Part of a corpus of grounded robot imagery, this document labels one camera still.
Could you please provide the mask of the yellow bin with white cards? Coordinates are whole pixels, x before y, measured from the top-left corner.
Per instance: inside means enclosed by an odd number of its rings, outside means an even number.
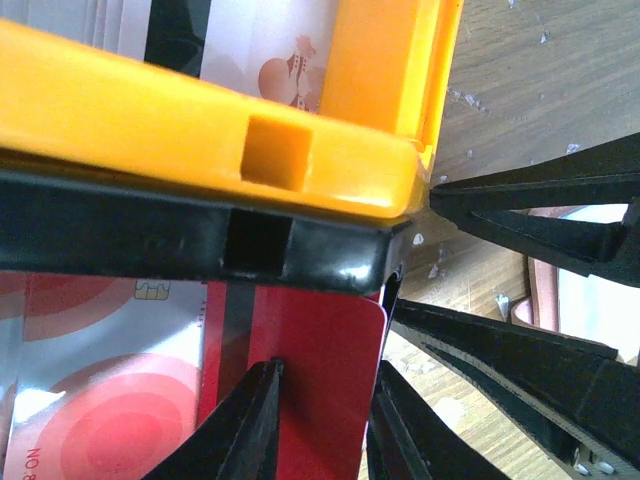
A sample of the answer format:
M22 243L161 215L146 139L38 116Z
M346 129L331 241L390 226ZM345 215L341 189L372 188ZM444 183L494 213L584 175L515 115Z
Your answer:
M395 219L427 196L463 5L344 1L317 113L1 24L4 148Z

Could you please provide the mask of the black bin with red cards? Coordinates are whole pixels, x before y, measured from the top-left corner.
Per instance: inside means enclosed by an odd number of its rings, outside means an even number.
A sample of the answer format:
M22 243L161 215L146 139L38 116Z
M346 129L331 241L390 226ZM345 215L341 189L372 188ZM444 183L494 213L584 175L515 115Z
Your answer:
M399 268L412 239L407 220L358 224L1 171L5 270L369 295Z

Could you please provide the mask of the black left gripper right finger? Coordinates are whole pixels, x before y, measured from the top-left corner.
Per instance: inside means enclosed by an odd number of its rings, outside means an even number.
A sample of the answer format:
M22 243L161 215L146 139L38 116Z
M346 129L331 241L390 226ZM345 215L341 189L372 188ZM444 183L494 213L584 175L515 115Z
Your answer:
M458 437L404 377L380 362L366 435L371 479L505 479Z

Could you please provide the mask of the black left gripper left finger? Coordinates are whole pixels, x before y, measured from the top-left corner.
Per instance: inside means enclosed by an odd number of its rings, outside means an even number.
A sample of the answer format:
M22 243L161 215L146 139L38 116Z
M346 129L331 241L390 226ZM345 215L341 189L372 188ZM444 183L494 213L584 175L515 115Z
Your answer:
M280 359L255 363L196 431L145 478L276 478L282 373Z

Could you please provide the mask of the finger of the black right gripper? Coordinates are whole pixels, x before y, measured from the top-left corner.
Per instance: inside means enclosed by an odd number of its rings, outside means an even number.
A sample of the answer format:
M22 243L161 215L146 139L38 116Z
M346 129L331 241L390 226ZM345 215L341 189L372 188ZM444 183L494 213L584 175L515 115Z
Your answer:
M532 209L623 204L612 223L535 216ZM639 284L639 136L544 163L449 182L430 208L460 230L582 276Z
M639 370L615 349L404 299L391 328L473 384L565 472L638 472Z

